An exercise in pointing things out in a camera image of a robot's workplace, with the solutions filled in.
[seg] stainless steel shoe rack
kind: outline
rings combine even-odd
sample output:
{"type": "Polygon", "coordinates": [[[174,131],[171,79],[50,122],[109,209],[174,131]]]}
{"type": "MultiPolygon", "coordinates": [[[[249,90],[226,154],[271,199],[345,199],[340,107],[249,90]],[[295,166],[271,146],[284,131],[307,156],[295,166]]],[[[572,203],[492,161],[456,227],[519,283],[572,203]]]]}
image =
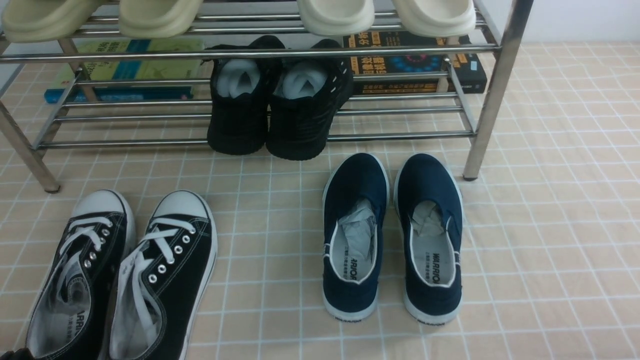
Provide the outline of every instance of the stainless steel shoe rack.
{"type": "MultiPolygon", "coordinates": [[[[449,39],[443,47],[373,47],[361,49],[318,49],[318,50],[216,50],[198,51],[192,53],[108,53],[108,54],[79,54],[73,38],[113,38],[121,34],[117,29],[100,29],[96,25],[116,24],[115,16],[94,16],[89,19],[87,25],[92,28],[81,28],[70,38],[58,41],[63,54],[25,54],[2,55],[2,63],[68,63],[76,72],[75,79],[63,92],[61,101],[52,111],[45,122],[40,134],[31,143],[16,124],[10,112],[0,102],[0,131],[11,143],[17,154],[22,158],[32,174],[49,193],[56,193],[60,184],[51,174],[42,158],[46,151],[53,149],[69,148],[114,148],[114,147],[157,147],[161,145],[206,145],[206,139],[158,139],[158,140],[99,140],[99,141],[55,141],[54,137],[63,124],[78,122],[131,122],[154,120],[195,120],[208,119],[209,113],[184,113],[153,115],[113,115],[113,116],[68,116],[69,110],[74,108],[122,108],[139,106],[193,106],[211,104],[211,100],[180,100],[180,101],[99,101],[93,91],[95,86],[127,86],[127,85],[202,85],[208,84],[208,78],[202,79],[164,79],[145,81],[92,81],[84,70],[84,62],[87,61],[122,61],[122,60],[158,60],[158,59],[206,59],[206,58],[274,58],[274,57],[300,57],[300,56],[398,56],[428,54],[446,55],[445,67],[438,72],[409,74],[409,75],[367,75],[358,76],[357,81],[368,81],[384,76],[392,78],[437,78],[438,92],[431,94],[388,94],[388,95],[358,95],[352,101],[386,101],[386,100],[428,100],[428,99],[453,99],[454,106],[432,106],[421,108],[374,108],[374,109],[348,109],[339,111],[338,115],[390,115],[408,113],[459,113],[464,129],[459,131],[435,131],[425,133],[382,133],[382,134],[355,134],[355,135],[330,135],[330,142],[355,142],[371,140],[416,140],[431,138],[469,138],[471,149],[465,165],[463,177],[466,180],[475,180],[478,177],[486,148],[493,130],[498,110],[502,103],[507,82],[511,75],[516,55],[522,41],[533,0],[513,0],[511,13],[507,26],[500,33],[489,17],[483,4],[476,0],[477,29],[480,29],[486,40],[481,45],[457,45],[457,39],[449,39]],[[493,68],[491,81],[488,85],[482,112],[478,121],[473,114],[460,87],[460,82],[452,69],[449,57],[459,53],[493,53],[496,63],[493,68]],[[448,81],[454,85],[454,92],[448,92],[448,81]],[[70,94],[74,90],[81,89],[87,102],[70,101],[70,94]]],[[[395,12],[376,13],[376,23],[372,30],[400,30],[402,25],[395,12]]],[[[253,34],[295,34],[306,33],[300,24],[298,14],[268,14],[268,15],[199,15],[194,26],[185,35],[253,35],[253,34]],[[247,26],[255,22],[295,22],[290,26],[247,26]],[[216,27],[199,26],[201,23],[213,23],[216,27]]],[[[9,42],[0,35],[0,54],[9,46],[9,42]]]]}

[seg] white wall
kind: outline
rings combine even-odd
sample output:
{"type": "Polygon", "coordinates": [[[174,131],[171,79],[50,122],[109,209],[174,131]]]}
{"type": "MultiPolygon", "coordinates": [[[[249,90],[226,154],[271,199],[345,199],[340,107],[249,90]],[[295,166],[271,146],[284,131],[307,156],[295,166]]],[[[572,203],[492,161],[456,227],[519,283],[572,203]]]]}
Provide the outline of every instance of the white wall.
{"type": "MultiPolygon", "coordinates": [[[[8,0],[0,0],[4,8],[8,0]]],[[[391,0],[374,0],[378,10],[392,8],[391,0]]],[[[502,29],[509,14],[511,0],[484,0],[491,17],[502,29]]],[[[295,3],[270,4],[205,4],[202,12],[240,13],[293,12],[295,3]]],[[[97,15],[117,13],[115,6],[103,6],[97,15]]],[[[640,41],[639,0],[535,0],[525,33],[528,42],[553,41],[640,41]]],[[[224,39],[232,42],[233,37],[224,39]]],[[[207,44],[220,42],[220,37],[207,37],[207,44]]],[[[291,35],[283,37],[289,46],[312,44],[312,37],[291,35]]],[[[12,44],[6,54],[57,53],[56,42],[46,44],[12,44]]],[[[16,65],[0,65],[0,87],[13,74],[16,65]]]]}

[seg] white slipper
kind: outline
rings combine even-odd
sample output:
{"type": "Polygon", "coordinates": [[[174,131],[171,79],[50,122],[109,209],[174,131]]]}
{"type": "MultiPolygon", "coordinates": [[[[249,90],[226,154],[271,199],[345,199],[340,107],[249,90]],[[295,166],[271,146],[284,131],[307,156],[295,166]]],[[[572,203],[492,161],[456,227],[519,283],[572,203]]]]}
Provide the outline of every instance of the white slipper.
{"type": "Polygon", "coordinates": [[[191,27],[202,0],[121,0],[120,32],[131,38],[169,38],[191,27]]]}
{"type": "Polygon", "coordinates": [[[373,0],[298,0],[302,23],[324,37],[367,31],[375,20],[373,0]]]}
{"type": "Polygon", "coordinates": [[[78,30],[102,0],[10,0],[2,27],[11,42],[41,42],[67,37],[78,30]]]}
{"type": "Polygon", "coordinates": [[[404,28],[424,37],[466,35],[476,28],[473,0],[393,0],[404,28]]]}

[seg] white shoelace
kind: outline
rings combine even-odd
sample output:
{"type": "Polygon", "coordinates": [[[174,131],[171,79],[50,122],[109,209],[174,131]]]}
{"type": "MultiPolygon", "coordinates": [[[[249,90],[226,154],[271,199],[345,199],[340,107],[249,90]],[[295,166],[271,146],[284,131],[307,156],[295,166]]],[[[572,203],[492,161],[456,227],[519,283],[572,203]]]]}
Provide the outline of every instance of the white shoelace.
{"type": "MultiPolygon", "coordinates": [[[[169,244],[166,241],[166,238],[174,237],[179,229],[185,229],[190,234],[195,234],[196,228],[193,227],[189,222],[174,220],[170,218],[157,218],[153,220],[150,224],[150,227],[154,227],[154,229],[145,235],[142,238],[142,243],[145,241],[153,240],[162,255],[164,256],[166,263],[171,265],[175,262],[175,257],[173,253],[175,248],[172,250],[169,244]],[[176,227],[176,229],[158,230],[157,224],[168,225],[172,227],[176,227]]],[[[131,274],[131,288],[133,292],[133,301],[136,306],[136,312],[138,313],[138,318],[140,319],[140,324],[142,329],[145,331],[145,336],[147,337],[147,345],[153,345],[157,338],[157,329],[154,325],[153,319],[151,317],[151,313],[147,308],[147,304],[145,303],[145,297],[149,300],[149,302],[155,307],[155,304],[151,301],[151,297],[149,296],[147,290],[142,286],[142,278],[140,277],[140,273],[142,273],[148,266],[154,261],[154,259],[145,259],[141,250],[137,250],[137,254],[135,255],[135,260],[133,263],[133,270],[131,274]]]]}

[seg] canvas shoe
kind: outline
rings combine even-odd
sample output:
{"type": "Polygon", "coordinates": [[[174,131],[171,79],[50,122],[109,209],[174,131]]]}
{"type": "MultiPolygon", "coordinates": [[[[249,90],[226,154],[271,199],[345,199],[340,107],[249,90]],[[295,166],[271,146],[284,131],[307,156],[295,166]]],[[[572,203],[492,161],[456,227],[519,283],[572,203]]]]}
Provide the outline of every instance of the canvas shoe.
{"type": "MultiPolygon", "coordinates": [[[[210,49],[284,49],[277,37],[266,35],[249,46],[219,45],[210,49]]],[[[267,139],[269,96],[278,83],[280,59],[218,59],[211,74],[209,146],[229,155],[252,154],[267,139]]]]}
{"type": "Polygon", "coordinates": [[[112,360],[184,360],[218,251],[211,209],[180,190],[154,211],[147,233],[118,274],[112,360]]]}
{"type": "Polygon", "coordinates": [[[378,304],[388,194],[387,173],[370,154],[349,157],[324,188],[323,300],[338,320],[359,322],[378,304]]]}
{"type": "MultiPolygon", "coordinates": [[[[313,49],[338,49],[324,39],[313,49]]],[[[353,94],[353,72],[346,58],[304,58],[284,61],[271,96],[271,127],[267,149],[279,158],[309,160],[324,149],[335,113],[353,94]]]]}
{"type": "Polygon", "coordinates": [[[394,203],[404,237],[404,305],[419,322],[444,325],[462,303],[460,189],[436,158],[416,154],[398,172],[394,203]]]}
{"type": "Polygon", "coordinates": [[[99,190],[78,202],[63,231],[27,331],[36,359],[96,359],[118,266],[135,246],[127,201],[99,190]]]}

